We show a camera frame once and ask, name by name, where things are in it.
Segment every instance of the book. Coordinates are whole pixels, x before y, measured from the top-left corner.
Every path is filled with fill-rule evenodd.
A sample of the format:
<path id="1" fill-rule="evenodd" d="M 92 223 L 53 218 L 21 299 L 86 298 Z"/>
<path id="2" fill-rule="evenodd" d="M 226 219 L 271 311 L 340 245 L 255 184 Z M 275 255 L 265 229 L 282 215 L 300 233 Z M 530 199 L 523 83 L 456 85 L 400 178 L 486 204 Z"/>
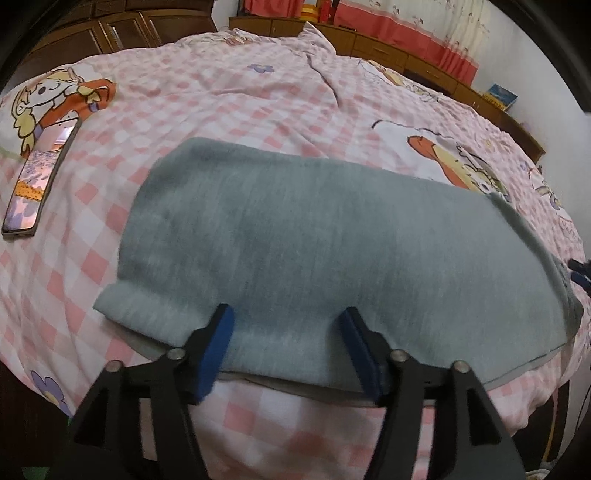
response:
<path id="1" fill-rule="evenodd" d="M 517 100 L 516 94 L 497 84 L 494 84 L 482 96 L 504 112 Z"/>

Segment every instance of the smartphone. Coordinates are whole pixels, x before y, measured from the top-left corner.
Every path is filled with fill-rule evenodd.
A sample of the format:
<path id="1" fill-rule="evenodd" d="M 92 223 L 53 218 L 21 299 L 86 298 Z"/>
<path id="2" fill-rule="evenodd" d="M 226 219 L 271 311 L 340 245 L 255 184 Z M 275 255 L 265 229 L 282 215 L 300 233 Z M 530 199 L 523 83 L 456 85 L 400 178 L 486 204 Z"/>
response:
<path id="1" fill-rule="evenodd" d="M 2 224 L 4 237 L 35 235 L 57 170 L 81 124 L 80 119 L 69 119 L 43 130 L 12 192 Z"/>

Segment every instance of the wooden dresser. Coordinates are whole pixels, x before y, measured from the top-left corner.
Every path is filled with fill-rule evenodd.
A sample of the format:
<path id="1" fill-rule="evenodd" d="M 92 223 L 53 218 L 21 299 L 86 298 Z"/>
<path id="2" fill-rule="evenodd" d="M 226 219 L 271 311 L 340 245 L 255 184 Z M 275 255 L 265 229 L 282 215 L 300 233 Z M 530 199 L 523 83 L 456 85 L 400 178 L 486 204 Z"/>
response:
<path id="1" fill-rule="evenodd" d="M 158 47 L 217 31 L 214 0 L 82 0 L 21 62 L 4 88 L 64 63 L 126 48 Z"/>
<path id="2" fill-rule="evenodd" d="M 230 28 L 240 28 L 265 37 L 295 37 L 305 22 L 295 18 L 233 17 Z M 315 24 L 334 45 L 338 55 L 375 60 L 416 82 L 443 92 L 458 102 L 470 105 L 479 115 L 507 132 L 525 154 L 538 163 L 545 150 L 511 116 L 484 100 L 468 85 L 458 82 L 435 65 L 375 38 L 361 35 L 347 28 Z"/>

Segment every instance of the gray towel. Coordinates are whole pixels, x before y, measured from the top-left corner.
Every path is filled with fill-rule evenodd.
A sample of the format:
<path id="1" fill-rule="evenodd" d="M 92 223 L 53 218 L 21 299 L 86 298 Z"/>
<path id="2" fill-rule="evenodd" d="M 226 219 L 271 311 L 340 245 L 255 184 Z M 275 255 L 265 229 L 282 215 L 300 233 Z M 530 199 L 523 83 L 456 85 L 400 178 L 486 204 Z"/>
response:
<path id="1" fill-rule="evenodd" d="M 237 315 L 225 371 L 352 392 L 335 324 L 348 306 L 393 348 L 464 359 L 488 387 L 545 361 L 583 310 L 495 194 L 194 138 L 141 186 L 95 308 L 182 345 L 220 302 Z"/>

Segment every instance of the bed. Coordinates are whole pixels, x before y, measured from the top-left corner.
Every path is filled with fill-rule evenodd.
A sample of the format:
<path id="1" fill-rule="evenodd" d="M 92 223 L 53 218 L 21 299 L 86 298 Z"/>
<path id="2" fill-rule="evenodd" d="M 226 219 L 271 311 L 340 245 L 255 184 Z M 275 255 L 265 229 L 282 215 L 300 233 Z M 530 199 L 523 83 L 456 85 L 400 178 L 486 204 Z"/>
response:
<path id="1" fill-rule="evenodd" d="M 510 196 L 554 255 L 565 262 L 584 259 L 570 217 L 508 134 L 472 108 L 392 70 L 337 56 L 312 25 L 295 38 L 239 30 L 195 35 L 56 70 L 61 73 L 54 71 L 53 78 L 27 82 L 33 93 L 17 104 L 45 105 L 34 95 L 43 80 L 62 84 L 62 93 L 94 82 L 88 105 L 93 93 L 111 97 L 87 115 L 35 237 L 0 245 L 0 360 L 69 416 L 105 362 L 146 361 L 92 305 L 115 279 L 119 240 L 139 186 L 156 160 L 190 137 L 453 184 L 444 170 L 433 170 L 435 163 L 425 167 L 419 157 L 401 154 L 376 123 L 420 129 L 427 138 L 444 135 L 485 162 L 481 187 Z M 23 88 L 15 87 L 0 105 L 0 209 L 22 166 L 25 139 L 14 124 Z M 511 434 L 589 353 L 589 298 L 573 289 L 585 309 L 575 340 L 543 366 L 489 392 Z M 149 422 L 146 409 L 144 414 Z M 229 479 L 360 478 L 383 415 L 377 408 L 329 405 L 237 379 L 218 381 L 191 412 L 210 476 Z M 433 417 L 426 407 L 415 480 L 426 477 Z"/>

